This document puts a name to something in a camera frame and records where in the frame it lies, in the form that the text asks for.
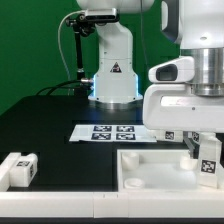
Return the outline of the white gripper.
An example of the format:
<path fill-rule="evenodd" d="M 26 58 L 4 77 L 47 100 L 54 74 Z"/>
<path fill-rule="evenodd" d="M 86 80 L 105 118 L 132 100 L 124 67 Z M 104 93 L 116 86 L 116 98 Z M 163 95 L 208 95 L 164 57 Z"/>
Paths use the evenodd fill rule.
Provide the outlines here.
<path fill-rule="evenodd" d="M 224 97 L 193 93 L 188 81 L 195 75 L 194 59 L 183 56 L 152 67 L 152 84 L 143 100 L 143 124 L 149 130 L 224 132 Z M 190 157 L 197 159 L 199 145 L 183 133 Z"/>

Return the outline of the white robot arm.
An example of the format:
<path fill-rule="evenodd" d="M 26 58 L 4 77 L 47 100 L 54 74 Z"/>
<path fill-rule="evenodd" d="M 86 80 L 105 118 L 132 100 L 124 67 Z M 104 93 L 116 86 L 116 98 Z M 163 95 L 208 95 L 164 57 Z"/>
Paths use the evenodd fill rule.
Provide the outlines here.
<path fill-rule="evenodd" d="M 97 25 L 100 65 L 92 99 L 121 103 L 128 98 L 112 80 L 112 66 L 127 58 L 115 43 L 116 13 L 139 13 L 155 0 L 77 0 L 84 19 Z M 224 0 L 161 0 L 161 31 L 180 46 L 178 58 L 148 70 L 143 124 L 161 137 L 167 131 L 224 133 Z"/>

